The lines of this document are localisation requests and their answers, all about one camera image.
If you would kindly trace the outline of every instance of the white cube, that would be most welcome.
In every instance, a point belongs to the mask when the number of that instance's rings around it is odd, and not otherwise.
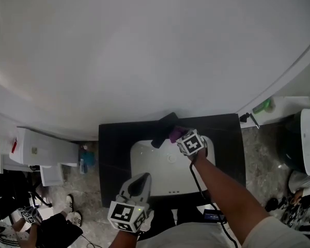
[[[112,201],[108,220],[115,229],[136,233],[147,219],[146,212],[147,210],[143,206]]]
[[[183,137],[177,140],[177,145],[179,146],[182,153],[190,156],[202,148],[204,148],[203,138],[198,134],[197,130],[191,130]]]

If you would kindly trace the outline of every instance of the gray tile floor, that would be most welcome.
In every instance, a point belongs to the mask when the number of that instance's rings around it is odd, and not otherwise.
[[[262,126],[259,130],[242,130],[246,187],[262,205],[270,197],[281,197],[286,192],[290,170],[279,160],[275,150],[276,133],[280,128],[281,125],[271,124]],[[48,198],[53,203],[55,213],[64,207],[65,196],[72,194],[76,210],[83,215],[84,236],[95,244],[108,247],[117,231],[106,219],[108,209],[102,207],[97,164],[86,175],[79,174],[78,168],[65,166],[64,178],[64,185],[49,187],[48,190]],[[80,237],[72,247],[86,247],[86,244]]]

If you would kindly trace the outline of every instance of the black pants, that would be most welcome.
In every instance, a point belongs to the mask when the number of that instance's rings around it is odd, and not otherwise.
[[[66,221],[66,218],[59,213],[42,221],[37,234],[37,247],[67,248],[83,234],[83,231]]]
[[[187,222],[204,222],[203,215],[196,207],[179,208],[177,225]],[[171,210],[154,210],[154,218],[150,223],[150,230],[140,236],[138,241],[154,237],[163,231],[175,227],[174,215]]]

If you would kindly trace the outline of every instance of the black cable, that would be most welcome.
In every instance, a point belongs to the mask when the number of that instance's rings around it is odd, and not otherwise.
[[[198,183],[198,181],[197,181],[197,179],[196,179],[196,176],[195,176],[195,174],[194,174],[194,171],[193,171],[193,165],[194,165],[194,163],[196,162],[196,159],[197,159],[197,154],[193,157],[193,160],[192,160],[191,165],[190,165],[190,171],[191,171],[192,176],[193,176],[193,178],[194,178],[194,181],[195,181],[195,183],[196,183],[196,185],[197,185],[197,188],[198,188],[198,190],[199,190],[200,193],[201,193],[201,196],[203,197],[204,200],[207,200],[207,199],[205,198],[205,196],[204,196],[202,190],[201,190],[201,187],[200,187],[200,185],[199,185],[199,183]],[[230,234],[228,234],[228,232],[226,231],[226,229],[225,229],[225,227],[224,227],[224,222],[223,222],[223,220],[222,220],[222,218],[221,218],[221,216],[220,216],[220,214],[219,214],[219,212],[218,212],[218,209],[216,208],[216,206],[215,206],[212,202],[210,202],[210,205],[211,205],[211,206],[214,208],[214,210],[217,212],[217,216],[218,216],[218,219],[219,219],[219,221],[220,221],[220,223],[221,223],[221,225],[222,225],[222,228],[223,228],[224,233],[225,233],[226,236],[234,243],[235,248],[238,248],[237,242],[236,242],[236,241],[230,236]]]
[[[94,244],[94,243],[91,243],[84,235],[82,235],[82,237],[84,237],[85,240],[88,241],[88,244],[86,245],[86,248],[89,248],[89,245],[92,245],[93,248],[95,248],[95,246],[96,246],[96,247],[102,248],[102,247],[99,246],[99,245],[96,245],[96,244]]]

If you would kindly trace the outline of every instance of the white sink basin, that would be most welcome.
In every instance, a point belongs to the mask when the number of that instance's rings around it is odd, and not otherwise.
[[[203,136],[208,144],[207,159],[215,164],[213,143]],[[190,172],[191,161],[184,156],[177,146],[166,139],[159,149],[151,145],[151,141],[139,141],[130,151],[132,176],[150,173],[151,196],[179,195],[198,192],[198,188]],[[195,176],[204,191],[206,186],[193,167]]]

